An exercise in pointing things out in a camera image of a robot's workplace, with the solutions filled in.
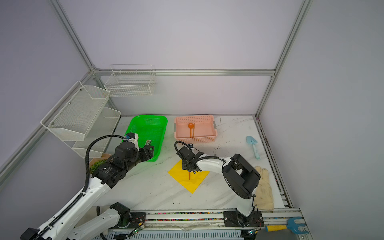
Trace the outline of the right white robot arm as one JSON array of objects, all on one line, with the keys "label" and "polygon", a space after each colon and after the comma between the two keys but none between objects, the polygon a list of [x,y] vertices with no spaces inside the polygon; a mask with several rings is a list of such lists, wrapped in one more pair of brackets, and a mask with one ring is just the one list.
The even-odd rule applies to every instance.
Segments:
[{"label": "right white robot arm", "polygon": [[240,154],[220,158],[195,152],[193,144],[175,141],[174,147],[181,159],[182,170],[193,176],[201,172],[221,174],[228,187],[236,194],[237,207],[224,211],[225,227],[262,227],[261,212],[254,204],[255,191],[261,180],[259,172]]}]

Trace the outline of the green plastic basket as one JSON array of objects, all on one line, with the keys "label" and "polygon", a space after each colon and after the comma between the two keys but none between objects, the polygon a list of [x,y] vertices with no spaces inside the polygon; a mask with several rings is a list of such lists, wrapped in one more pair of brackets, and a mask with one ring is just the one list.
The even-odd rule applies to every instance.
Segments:
[{"label": "green plastic basket", "polygon": [[149,162],[155,162],[162,150],[167,124],[168,119],[165,116],[139,115],[132,118],[126,134],[138,134],[140,148],[144,147],[148,140],[151,140],[151,146],[154,146],[155,149],[154,156]]}]

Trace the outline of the orange plastic spoon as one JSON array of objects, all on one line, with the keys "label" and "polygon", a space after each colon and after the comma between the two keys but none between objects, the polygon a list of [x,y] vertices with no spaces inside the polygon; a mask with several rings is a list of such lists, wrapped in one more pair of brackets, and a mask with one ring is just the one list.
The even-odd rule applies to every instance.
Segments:
[{"label": "orange plastic spoon", "polygon": [[195,124],[189,123],[188,128],[190,129],[190,138],[193,138],[195,134]]}]

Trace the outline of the yellow paper napkin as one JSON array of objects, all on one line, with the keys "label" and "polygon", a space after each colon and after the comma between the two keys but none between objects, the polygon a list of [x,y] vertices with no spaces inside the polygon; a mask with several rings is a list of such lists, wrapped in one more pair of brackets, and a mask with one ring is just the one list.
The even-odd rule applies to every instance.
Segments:
[{"label": "yellow paper napkin", "polygon": [[180,160],[168,171],[168,173],[174,180],[193,194],[210,172],[191,172],[191,180],[189,180],[188,171],[182,170],[182,160]]}]

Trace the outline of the pink plastic basket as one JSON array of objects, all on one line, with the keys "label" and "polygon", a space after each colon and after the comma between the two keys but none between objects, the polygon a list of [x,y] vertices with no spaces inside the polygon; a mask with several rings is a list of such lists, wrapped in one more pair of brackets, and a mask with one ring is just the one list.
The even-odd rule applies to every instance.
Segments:
[{"label": "pink plastic basket", "polygon": [[[195,124],[195,134],[190,138],[189,123]],[[187,144],[212,143],[218,136],[213,115],[195,115],[175,118],[175,139]]]}]

